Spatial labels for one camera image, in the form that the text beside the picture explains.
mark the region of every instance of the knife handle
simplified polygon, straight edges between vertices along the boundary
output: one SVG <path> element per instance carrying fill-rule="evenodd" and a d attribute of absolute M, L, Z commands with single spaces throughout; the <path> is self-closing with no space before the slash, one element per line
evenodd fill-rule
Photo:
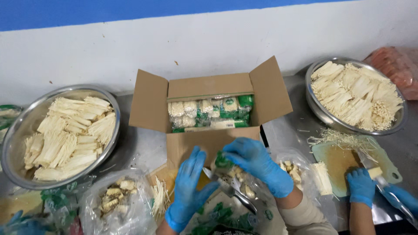
<path fill-rule="evenodd" d="M 243 194 L 241 194 L 238 191 L 235 191 L 234 197 L 238 198 L 238 200 L 253 214 L 257 214 L 257 209 L 255 208 L 255 205 L 246 198 Z"/>

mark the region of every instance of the gloved hand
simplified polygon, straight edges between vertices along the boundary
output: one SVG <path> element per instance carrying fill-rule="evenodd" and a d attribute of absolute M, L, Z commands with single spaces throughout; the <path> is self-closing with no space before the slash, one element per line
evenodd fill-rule
<path fill-rule="evenodd" d="M 389 185 L 384 190 L 393 193 L 411 211 L 414 217 L 418 218 L 418 200 L 414 196 L 395 185 Z"/>
<path fill-rule="evenodd" d="M 17 234 L 17 235 L 44 235 L 47 228 L 39 221 L 30 217 L 22 217 L 23 211 L 20 210 L 7 222 L 6 225 L 0 226 L 0 234 Z"/>
<path fill-rule="evenodd" d="M 370 178 L 366 168 L 358 168 L 347 174 L 350 186 L 350 202 L 362 202 L 372 208 L 376 181 Z"/>
<path fill-rule="evenodd" d="M 277 198 L 293 191 L 293 180 L 268 155 L 264 145 L 249 138 L 240 137 L 223 148 L 225 157 L 244 171 L 263 181 Z"/>
<path fill-rule="evenodd" d="M 166 221 L 176 232 L 184 230 L 193 214 L 219 186 L 218 182 L 210 182 L 201 191 L 196 190 L 205 159 L 206 153 L 195 146 L 190 157 L 178 170 L 174 187 L 174 202 L 166 211 Z"/>

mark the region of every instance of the cardboard box flap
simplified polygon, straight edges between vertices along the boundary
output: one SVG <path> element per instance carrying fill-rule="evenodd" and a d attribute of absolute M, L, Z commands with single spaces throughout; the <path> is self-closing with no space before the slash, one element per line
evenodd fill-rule
<path fill-rule="evenodd" d="M 253 93 L 248 73 L 227 74 L 171 80 L 167 100 L 169 102 L 187 101 Z"/>
<path fill-rule="evenodd" d="M 129 125 L 170 133 L 167 89 L 165 78 L 138 69 Z"/>
<path fill-rule="evenodd" d="M 272 56 L 252 70 L 250 79 L 255 94 L 253 125 L 262 125 L 293 111 L 276 57 Z"/>
<path fill-rule="evenodd" d="M 216 153 L 237 137 L 260 140 L 260 127 L 206 130 L 187 133 L 167 134 L 167 167 L 179 168 L 189 158 L 194 146 L 200 146 L 207 153 L 205 166 L 210 166 Z"/>

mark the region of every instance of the sleeve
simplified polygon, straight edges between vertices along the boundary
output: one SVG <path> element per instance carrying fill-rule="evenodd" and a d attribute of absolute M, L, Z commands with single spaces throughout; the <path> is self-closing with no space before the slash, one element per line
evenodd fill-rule
<path fill-rule="evenodd" d="M 279 209 L 290 235 L 337 235 L 322 212 L 303 195 L 301 203 L 293 209 Z"/>

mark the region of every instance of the kitchen knife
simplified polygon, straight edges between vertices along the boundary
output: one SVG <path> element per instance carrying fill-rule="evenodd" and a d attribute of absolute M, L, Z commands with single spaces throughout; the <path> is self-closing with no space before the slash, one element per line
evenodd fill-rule
<path fill-rule="evenodd" d="M 253 214 L 257 214 L 257 209 L 255 208 L 255 205 L 246 198 L 241 192 L 235 190 L 231 185 L 229 185 L 227 182 L 223 181 L 219 176 L 212 173 L 211 170 L 204 167 L 203 172 L 208 176 L 208 178 L 212 181 L 217 181 L 220 186 L 222 192 L 224 192 L 228 197 L 236 197 L 249 211 L 251 211 Z"/>
<path fill-rule="evenodd" d="M 370 169 L 378 166 L 378 164 L 370 160 L 363 151 L 357 150 L 357 155 L 365 168 Z M 385 191 L 385 187 L 389 185 L 386 179 L 382 175 L 379 175 L 374 178 L 374 180 L 377 182 L 379 192 L 386 200 L 394 208 L 400 210 L 406 216 L 406 220 L 418 229 L 418 221 L 415 219 L 414 215 L 412 215 L 411 211 L 392 192 Z"/>

